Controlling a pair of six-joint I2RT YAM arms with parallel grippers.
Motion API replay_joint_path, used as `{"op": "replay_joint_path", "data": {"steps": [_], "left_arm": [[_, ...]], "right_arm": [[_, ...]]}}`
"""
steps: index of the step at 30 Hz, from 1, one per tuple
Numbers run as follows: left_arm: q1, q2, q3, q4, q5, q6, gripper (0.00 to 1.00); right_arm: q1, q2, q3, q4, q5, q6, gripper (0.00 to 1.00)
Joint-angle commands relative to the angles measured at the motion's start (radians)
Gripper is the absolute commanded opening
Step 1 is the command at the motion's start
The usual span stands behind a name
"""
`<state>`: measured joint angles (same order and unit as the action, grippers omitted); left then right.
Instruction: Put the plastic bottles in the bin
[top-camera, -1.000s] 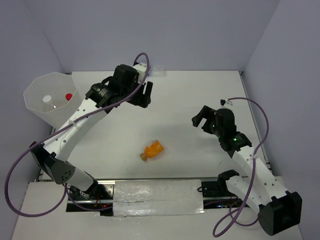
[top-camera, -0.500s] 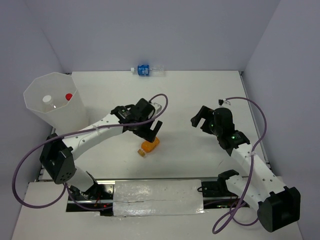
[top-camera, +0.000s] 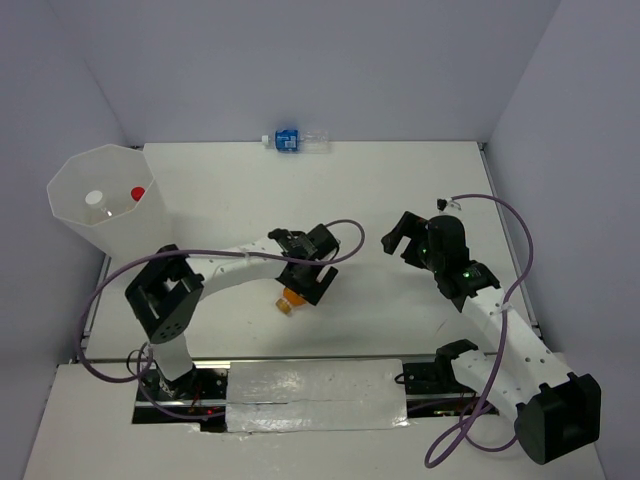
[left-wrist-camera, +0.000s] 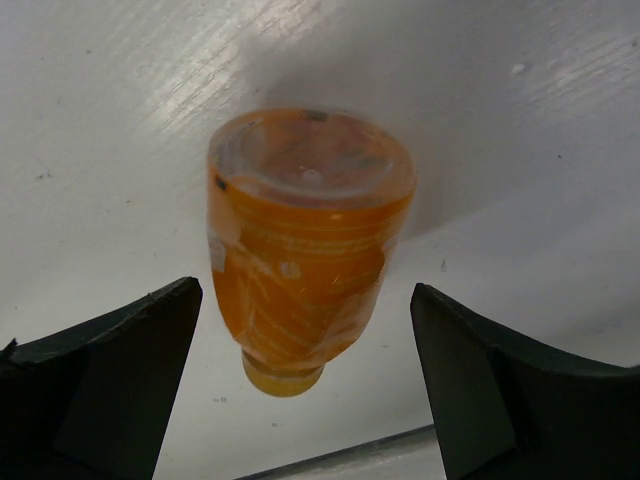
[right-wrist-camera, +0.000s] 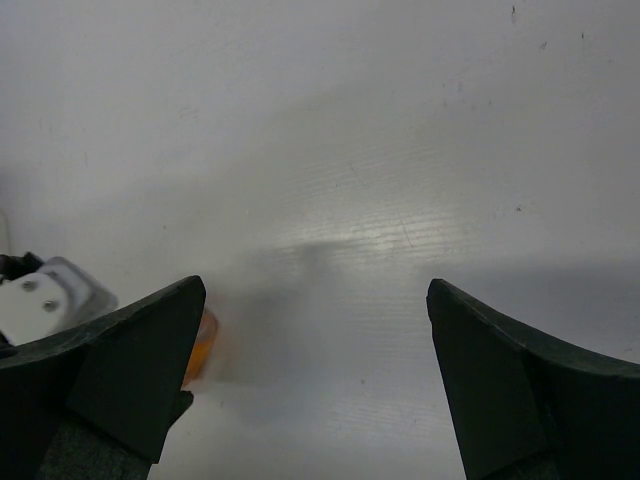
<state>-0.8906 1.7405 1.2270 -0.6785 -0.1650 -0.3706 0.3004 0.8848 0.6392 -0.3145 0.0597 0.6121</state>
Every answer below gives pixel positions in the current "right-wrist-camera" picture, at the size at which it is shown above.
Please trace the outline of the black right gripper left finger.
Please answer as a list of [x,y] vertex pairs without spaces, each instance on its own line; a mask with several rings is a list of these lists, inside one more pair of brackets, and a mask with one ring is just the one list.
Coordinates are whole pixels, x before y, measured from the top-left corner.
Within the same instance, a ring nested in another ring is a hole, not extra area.
[[191,406],[206,290],[186,277],[91,322],[1,344],[4,479],[145,479]]

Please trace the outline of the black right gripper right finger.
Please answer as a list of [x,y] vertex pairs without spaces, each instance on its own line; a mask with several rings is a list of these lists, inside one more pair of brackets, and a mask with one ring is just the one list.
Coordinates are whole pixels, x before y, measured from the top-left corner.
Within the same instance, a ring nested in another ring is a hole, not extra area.
[[639,367],[508,317],[443,279],[426,306],[469,479],[636,479]]

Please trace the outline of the orange juice bottle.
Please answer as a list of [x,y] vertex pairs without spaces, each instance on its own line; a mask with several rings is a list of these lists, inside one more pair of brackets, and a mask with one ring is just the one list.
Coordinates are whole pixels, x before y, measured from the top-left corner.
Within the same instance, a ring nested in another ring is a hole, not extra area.
[[209,308],[204,307],[198,333],[182,381],[182,389],[186,389],[192,382],[202,377],[211,358],[219,328],[220,324],[215,314]]

